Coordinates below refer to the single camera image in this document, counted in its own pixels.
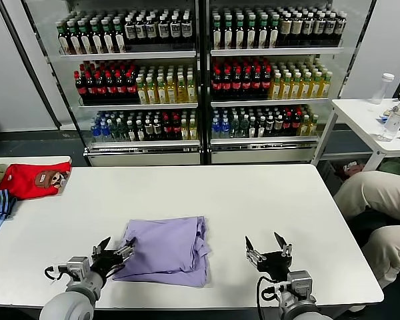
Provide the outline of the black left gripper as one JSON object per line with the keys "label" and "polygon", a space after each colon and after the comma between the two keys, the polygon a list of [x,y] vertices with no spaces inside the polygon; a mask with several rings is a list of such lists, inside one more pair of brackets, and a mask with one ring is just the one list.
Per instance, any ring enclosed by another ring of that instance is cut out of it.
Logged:
{"label": "black left gripper", "polygon": [[125,240],[124,245],[118,250],[106,250],[110,240],[110,237],[102,240],[97,246],[93,246],[92,250],[91,270],[100,275],[102,279],[107,279],[122,270],[124,262],[133,255],[136,244],[136,238],[132,237]]}

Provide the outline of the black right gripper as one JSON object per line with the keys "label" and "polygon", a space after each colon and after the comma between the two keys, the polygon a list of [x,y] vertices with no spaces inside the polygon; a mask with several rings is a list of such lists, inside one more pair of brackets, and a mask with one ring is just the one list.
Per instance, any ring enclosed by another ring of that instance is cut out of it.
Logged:
{"label": "black right gripper", "polygon": [[281,251],[263,254],[254,249],[248,236],[245,236],[246,258],[250,263],[257,264],[257,270],[259,272],[267,273],[272,279],[286,279],[292,264],[292,244],[288,244],[286,240],[276,232],[274,232],[274,236]]}

